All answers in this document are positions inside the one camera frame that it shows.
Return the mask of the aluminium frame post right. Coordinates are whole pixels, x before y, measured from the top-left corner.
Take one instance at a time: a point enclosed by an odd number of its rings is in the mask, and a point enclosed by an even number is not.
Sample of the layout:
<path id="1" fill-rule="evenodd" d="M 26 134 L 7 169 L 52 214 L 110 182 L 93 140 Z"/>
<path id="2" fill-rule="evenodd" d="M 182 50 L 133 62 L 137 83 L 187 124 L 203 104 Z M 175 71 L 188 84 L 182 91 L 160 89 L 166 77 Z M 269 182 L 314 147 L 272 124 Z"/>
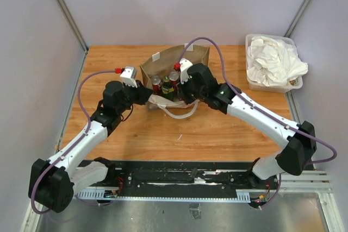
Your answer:
<path id="1" fill-rule="evenodd" d="M 297 10 L 294 18 L 292 19 L 287 31 L 285 32 L 284 37 L 288 37 L 291 38 L 291 36 L 293 35 L 296 27 L 300 24 L 300 21 L 302 20 L 302 18 L 305 15 L 305 12 L 307 11 L 307 9 L 309 8 L 311 2 L 313 0 L 303 0 L 302 3 L 299 6 L 299 9 Z"/>

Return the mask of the red cola can left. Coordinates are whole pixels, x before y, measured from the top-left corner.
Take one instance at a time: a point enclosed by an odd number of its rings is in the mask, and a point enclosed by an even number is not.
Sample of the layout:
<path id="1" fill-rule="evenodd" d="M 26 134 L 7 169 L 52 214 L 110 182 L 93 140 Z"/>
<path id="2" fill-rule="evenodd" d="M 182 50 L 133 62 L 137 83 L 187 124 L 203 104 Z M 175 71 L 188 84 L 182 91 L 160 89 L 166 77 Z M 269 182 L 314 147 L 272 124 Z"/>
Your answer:
<path id="1" fill-rule="evenodd" d="M 162 82 L 162 79 L 160 76 L 152 76 L 151 77 L 151 84 L 152 84 L 152 87 L 153 87 L 153 93 L 155 95 L 161 95 L 162 94 L 162 85 L 163 85 L 163 82 Z"/>

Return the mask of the aluminium frame post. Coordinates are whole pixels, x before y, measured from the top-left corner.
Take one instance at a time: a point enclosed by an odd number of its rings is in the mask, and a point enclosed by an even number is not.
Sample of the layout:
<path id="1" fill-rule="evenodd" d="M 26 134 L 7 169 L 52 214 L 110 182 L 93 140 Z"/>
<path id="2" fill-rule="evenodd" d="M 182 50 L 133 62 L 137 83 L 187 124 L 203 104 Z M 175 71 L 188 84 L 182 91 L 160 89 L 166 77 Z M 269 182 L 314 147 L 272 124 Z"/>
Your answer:
<path id="1" fill-rule="evenodd" d="M 296 27 L 300 24 L 300 21 L 302 20 L 302 18 L 305 15 L 305 12 L 307 11 L 307 9 L 309 8 L 311 2 L 313 0 L 303 0 L 302 3 L 299 6 L 299 9 L 297 10 L 294 18 L 292 19 L 287 31 L 285 32 L 284 37 L 288 37 L 291 38 L 291 36 L 293 35 Z"/>
<path id="2" fill-rule="evenodd" d="M 55 0 L 59 6 L 59 9 L 61 10 L 63 16 L 66 19 L 67 24 L 69 25 L 70 29 L 72 30 L 76 40 L 78 41 L 81 49 L 86 54 L 89 51 L 89 47 L 86 44 L 86 41 L 84 40 L 73 16 L 71 15 L 69 8 L 65 2 L 65 0 Z"/>

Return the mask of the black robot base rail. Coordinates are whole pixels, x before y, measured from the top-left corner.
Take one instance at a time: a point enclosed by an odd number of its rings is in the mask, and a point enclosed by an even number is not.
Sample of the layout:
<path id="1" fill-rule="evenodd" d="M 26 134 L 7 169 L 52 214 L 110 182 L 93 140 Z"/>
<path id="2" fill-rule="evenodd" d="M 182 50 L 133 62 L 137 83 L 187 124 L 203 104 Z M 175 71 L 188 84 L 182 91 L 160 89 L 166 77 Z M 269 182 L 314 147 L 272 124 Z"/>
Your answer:
<path id="1" fill-rule="evenodd" d="M 77 194 L 100 203 L 116 200 L 264 204 L 278 187 L 272 175 L 249 181 L 251 162 L 113 161 L 113 177 Z"/>

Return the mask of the red cola can right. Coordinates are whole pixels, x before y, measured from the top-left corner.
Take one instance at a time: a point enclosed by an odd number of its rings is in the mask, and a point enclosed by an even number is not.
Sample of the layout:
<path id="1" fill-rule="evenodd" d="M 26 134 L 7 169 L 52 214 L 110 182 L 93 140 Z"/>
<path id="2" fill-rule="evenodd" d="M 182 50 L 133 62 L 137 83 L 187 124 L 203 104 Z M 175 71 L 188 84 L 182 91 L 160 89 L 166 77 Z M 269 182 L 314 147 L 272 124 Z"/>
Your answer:
<path id="1" fill-rule="evenodd" d="M 180 80 L 179 73 L 176 72 L 176 71 L 170 72 L 169 80 L 170 80 L 170 83 L 171 83 L 172 87 L 174 89 L 176 89 L 177 88 L 177 84 L 179 83 L 179 80 Z"/>

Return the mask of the aluminium frame post left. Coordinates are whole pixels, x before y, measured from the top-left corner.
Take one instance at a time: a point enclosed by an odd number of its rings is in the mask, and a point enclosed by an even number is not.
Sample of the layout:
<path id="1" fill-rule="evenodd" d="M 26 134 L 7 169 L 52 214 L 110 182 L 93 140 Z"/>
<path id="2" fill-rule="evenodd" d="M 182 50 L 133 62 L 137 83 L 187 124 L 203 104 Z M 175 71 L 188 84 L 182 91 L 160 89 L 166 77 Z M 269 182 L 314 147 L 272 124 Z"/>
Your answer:
<path id="1" fill-rule="evenodd" d="M 65 2 L 65 0 L 55 0 L 59 6 L 59 9 L 61 10 L 63 16 L 66 19 L 67 24 L 69 25 L 70 29 L 72 30 L 76 40 L 78 41 L 81 49 L 86 54 L 89 51 L 89 47 L 86 44 L 86 41 L 84 40 L 73 16 L 71 15 L 69 8 Z"/>

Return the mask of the red cola can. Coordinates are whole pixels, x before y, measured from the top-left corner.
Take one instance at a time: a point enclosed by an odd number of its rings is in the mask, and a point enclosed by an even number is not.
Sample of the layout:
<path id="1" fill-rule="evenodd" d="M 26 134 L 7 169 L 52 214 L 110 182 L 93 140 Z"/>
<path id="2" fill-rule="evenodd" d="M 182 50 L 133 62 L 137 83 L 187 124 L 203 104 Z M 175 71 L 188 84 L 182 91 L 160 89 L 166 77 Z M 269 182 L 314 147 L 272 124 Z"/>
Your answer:
<path id="1" fill-rule="evenodd" d="M 151 77 L 151 84 L 152 84 L 152 87 L 153 87 L 153 93 L 155 95 L 161 95 L 162 94 L 162 85 L 163 85 L 163 82 L 162 82 L 162 79 L 160 76 L 152 76 Z"/>
<path id="2" fill-rule="evenodd" d="M 170 83 L 171 83 L 172 87 L 174 89 L 176 89 L 177 88 L 177 84 L 179 83 L 179 80 L 180 80 L 179 73 L 176 72 L 176 71 L 170 72 L 169 80 L 170 80 Z"/>

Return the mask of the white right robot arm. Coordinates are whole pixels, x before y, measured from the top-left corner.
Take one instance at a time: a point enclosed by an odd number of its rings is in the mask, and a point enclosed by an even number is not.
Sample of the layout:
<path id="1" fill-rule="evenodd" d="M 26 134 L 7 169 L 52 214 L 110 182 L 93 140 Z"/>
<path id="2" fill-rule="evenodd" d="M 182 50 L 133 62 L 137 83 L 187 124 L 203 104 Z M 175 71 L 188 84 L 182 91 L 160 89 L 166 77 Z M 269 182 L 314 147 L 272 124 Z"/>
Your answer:
<path id="1" fill-rule="evenodd" d="M 271 138 L 281 151 L 258 158 L 236 183 L 248 184 L 257 189 L 270 177 L 281 173 L 299 176 L 316 151 L 314 126 L 302 124 L 273 113 L 249 98 L 235 86 L 219 84 L 208 66 L 192 64 L 182 59 L 175 64 L 180 71 L 177 85 L 179 97 L 186 104 L 196 100 L 206 103 L 211 109 L 239 118 Z"/>

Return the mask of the burlap canvas tote bag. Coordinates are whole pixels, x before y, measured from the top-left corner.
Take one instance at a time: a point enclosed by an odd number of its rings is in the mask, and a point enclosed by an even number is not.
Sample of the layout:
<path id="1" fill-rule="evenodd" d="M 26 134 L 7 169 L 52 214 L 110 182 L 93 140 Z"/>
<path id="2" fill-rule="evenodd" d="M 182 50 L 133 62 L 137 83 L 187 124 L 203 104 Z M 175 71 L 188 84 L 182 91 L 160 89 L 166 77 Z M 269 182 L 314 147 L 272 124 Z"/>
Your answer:
<path id="1" fill-rule="evenodd" d="M 179 56 L 186 47 L 186 44 L 173 46 L 161 52 L 153 54 L 147 61 L 140 65 L 140 70 L 142 74 L 143 85 L 147 88 L 152 88 L 152 79 L 162 78 L 165 75 L 173 72 L 174 64 L 178 61 Z M 190 45 L 187 51 L 184 53 L 183 58 L 192 62 L 192 64 L 202 63 L 208 65 L 210 48 L 200 45 Z M 162 109 L 170 117 L 175 119 L 185 119 L 190 117 L 198 107 L 198 101 L 194 101 L 190 104 L 185 104 L 184 101 L 179 100 L 177 97 L 173 100 L 163 97 L 161 94 L 154 94 L 149 98 L 147 103 L 148 109 Z M 182 114 L 175 115 L 172 114 L 168 109 L 177 108 L 185 109 L 191 108 L 191 111 Z"/>

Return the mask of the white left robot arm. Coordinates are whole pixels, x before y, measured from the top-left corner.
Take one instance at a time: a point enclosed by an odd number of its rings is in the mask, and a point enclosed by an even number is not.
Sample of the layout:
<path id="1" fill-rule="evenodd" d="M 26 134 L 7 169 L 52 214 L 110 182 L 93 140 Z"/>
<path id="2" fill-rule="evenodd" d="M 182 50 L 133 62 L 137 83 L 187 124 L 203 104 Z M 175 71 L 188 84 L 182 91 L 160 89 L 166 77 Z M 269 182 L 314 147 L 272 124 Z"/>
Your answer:
<path id="1" fill-rule="evenodd" d="M 33 163 L 28 196 L 35 213 L 44 214 L 36 208 L 36 203 L 60 213 L 75 195 L 90 185 L 101 182 L 110 186 L 116 181 L 115 164 L 105 158 L 97 158 L 81 169 L 77 167 L 123 121 L 122 114 L 126 110 L 135 104 L 146 104 L 152 93 L 152 89 L 144 87 L 139 80 L 131 86 L 120 81 L 106 84 L 103 98 L 82 131 L 49 159 L 37 159 Z"/>

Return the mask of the green glass bottle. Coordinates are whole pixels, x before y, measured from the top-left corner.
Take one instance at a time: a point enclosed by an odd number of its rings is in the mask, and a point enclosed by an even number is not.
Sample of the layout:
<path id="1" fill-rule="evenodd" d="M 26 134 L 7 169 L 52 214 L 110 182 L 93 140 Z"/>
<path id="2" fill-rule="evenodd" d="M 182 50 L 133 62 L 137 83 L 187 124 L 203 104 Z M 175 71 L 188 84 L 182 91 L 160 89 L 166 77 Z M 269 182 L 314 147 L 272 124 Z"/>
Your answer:
<path id="1" fill-rule="evenodd" d="M 163 77 L 163 83 L 162 83 L 161 89 L 162 89 L 162 94 L 164 98 L 170 101 L 174 100 L 174 97 L 175 97 L 174 88 L 170 82 L 169 76 Z"/>

